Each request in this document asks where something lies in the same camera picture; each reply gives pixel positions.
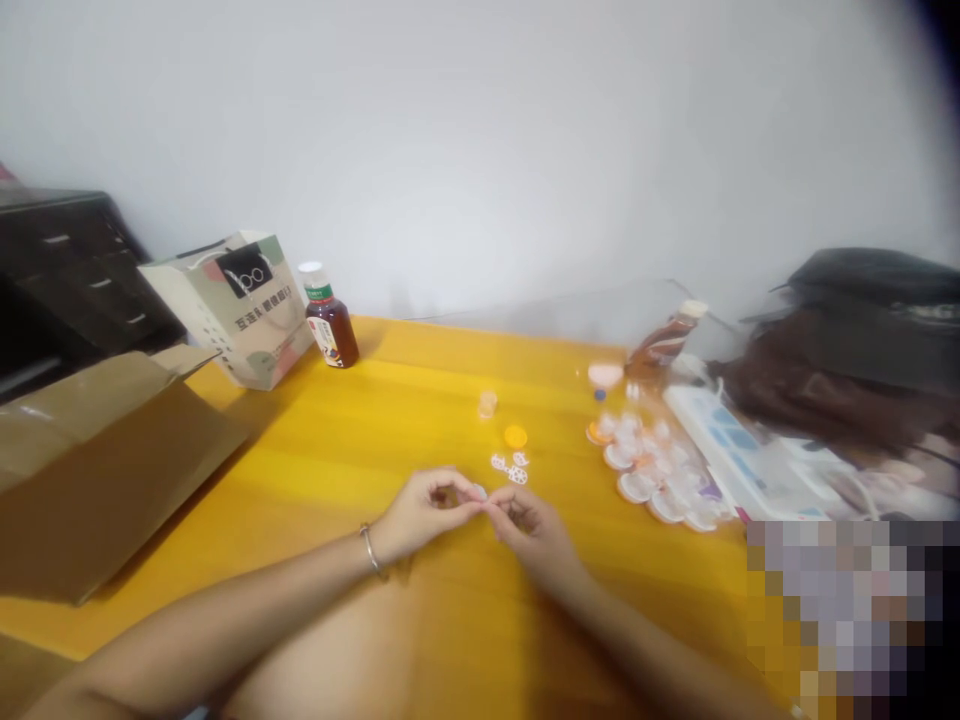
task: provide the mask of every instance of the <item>cardboard box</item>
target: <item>cardboard box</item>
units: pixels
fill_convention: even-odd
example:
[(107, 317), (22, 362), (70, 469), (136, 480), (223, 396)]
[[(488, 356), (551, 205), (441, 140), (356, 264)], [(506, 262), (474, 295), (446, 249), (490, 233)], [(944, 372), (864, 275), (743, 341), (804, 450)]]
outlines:
[(0, 407), (0, 594), (83, 603), (240, 446), (182, 382), (212, 357), (119, 355)]
[(276, 235), (236, 232), (140, 272), (237, 385), (272, 390), (313, 345)]

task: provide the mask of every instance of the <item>power strip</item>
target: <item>power strip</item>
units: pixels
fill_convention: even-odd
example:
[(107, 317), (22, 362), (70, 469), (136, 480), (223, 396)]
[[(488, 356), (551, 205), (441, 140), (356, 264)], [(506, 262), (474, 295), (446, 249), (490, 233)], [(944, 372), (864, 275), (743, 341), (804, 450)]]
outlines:
[(707, 459), (717, 486), (745, 520), (830, 520), (828, 510), (843, 504), (842, 498), (818, 479), (821, 467), (849, 467), (829, 450), (817, 451), (816, 462), (806, 464), (795, 462), (795, 447), (771, 448), (777, 453), (789, 450), (791, 455), (776, 461), (773, 472), (770, 452), (713, 392), (671, 385), (663, 398)]

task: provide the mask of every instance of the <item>white wall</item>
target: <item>white wall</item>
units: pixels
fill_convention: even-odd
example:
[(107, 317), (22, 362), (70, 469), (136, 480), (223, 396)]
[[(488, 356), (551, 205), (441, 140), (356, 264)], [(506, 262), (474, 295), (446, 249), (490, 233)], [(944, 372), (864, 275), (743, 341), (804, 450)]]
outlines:
[(958, 261), (900, 4), (0, 0), (0, 159), (157, 256), (276, 231), (354, 312), (676, 278), (734, 320), (817, 247)]

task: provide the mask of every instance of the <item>iced tea bottle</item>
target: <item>iced tea bottle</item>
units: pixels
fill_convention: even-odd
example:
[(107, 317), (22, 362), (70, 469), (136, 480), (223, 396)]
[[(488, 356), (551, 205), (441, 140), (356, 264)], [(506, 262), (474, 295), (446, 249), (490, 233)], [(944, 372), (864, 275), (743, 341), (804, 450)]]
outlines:
[(641, 379), (651, 369), (666, 367), (672, 363), (687, 342), (687, 336), (693, 331), (708, 310), (707, 304), (699, 300), (685, 300), (677, 314), (665, 325), (650, 333), (633, 351), (627, 360), (625, 375)]
[(323, 264), (301, 263), (297, 269), (307, 291), (307, 324), (330, 367), (351, 367), (360, 359), (347, 306), (333, 296)]

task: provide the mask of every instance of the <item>white paper bag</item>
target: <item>white paper bag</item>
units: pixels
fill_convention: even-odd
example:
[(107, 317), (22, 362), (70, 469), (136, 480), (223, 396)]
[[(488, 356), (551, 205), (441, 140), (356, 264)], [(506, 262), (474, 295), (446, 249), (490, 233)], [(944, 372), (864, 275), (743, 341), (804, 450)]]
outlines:
[(236, 232), (140, 272), (238, 385), (272, 389), (313, 344), (276, 235)]

